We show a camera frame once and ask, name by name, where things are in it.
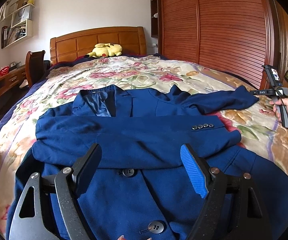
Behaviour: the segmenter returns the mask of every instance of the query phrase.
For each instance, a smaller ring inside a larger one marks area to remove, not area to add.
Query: shelf
[[[12,43],[8,44],[6,47],[4,47],[3,49],[5,48],[8,48],[9,46],[12,46],[14,43],[18,44],[22,41],[26,41],[27,39],[31,38],[30,36],[27,36],[27,34],[19,39],[17,39],[16,41],[13,41]]]
[[[27,7],[27,6],[32,6],[33,8],[35,7],[35,5],[33,5],[32,3],[28,3],[28,4],[26,4],[26,5],[18,8],[17,10],[15,10],[14,12],[12,12],[11,14],[8,14],[8,15],[5,17],[4,20],[6,20],[8,17],[12,16],[14,13],[18,12],[19,10],[21,10],[21,9]]]
[[[14,11],[12,14],[17,13],[19,10],[24,9],[27,6],[32,6],[33,8],[35,8],[35,5],[33,5],[32,3],[28,3],[20,8],[18,8],[16,11]]]
[[[151,37],[158,37],[158,17],[155,18],[154,14],[158,13],[158,0],[151,0]]]
[[[21,25],[25,25],[26,24],[26,20],[23,20],[22,22],[18,23],[18,24],[15,24],[14,26],[12,26],[11,29],[17,27],[17,26],[21,26]]]
[[[29,19],[26,19],[25,20],[25,24],[26,24],[26,35],[17,39],[16,41],[13,41],[12,43],[8,44],[6,47],[4,47],[3,49],[5,48],[8,48],[14,44],[19,44],[23,41],[26,41],[27,39],[33,37],[33,21],[29,20]]]

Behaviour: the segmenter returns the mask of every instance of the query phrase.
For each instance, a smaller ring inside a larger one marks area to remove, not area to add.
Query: floral bedspread
[[[51,107],[74,100],[79,90],[115,84],[120,88],[152,87],[169,92],[172,85],[190,94],[234,90],[240,85],[253,88],[237,78],[198,64],[158,57],[113,57],[60,67],[33,95],[19,103],[0,131],[0,232],[5,234],[8,208],[14,198],[15,172],[36,141],[38,118]],[[276,120],[269,99],[245,110],[213,113],[229,131],[239,130],[240,145],[273,161],[288,175],[288,130]]]

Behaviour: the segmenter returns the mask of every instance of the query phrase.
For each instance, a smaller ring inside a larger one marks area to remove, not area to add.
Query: pikachu plush toy
[[[122,55],[122,46],[111,43],[98,43],[93,51],[84,57],[113,57]]]

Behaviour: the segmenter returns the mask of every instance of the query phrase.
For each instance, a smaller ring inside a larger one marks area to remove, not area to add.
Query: wooden chair
[[[38,52],[27,52],[25,72],[29,88],[38,82],[45,73],[44,55],[44,50]]]

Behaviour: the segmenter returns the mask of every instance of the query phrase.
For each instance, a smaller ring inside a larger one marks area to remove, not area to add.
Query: small screen
[[[271,70],[273,72],[273,76],[274,76],[275,80],[279,81],[280,78],[278,77],[277,71],[275,69],[272,69],[272,68],[271,68]]]

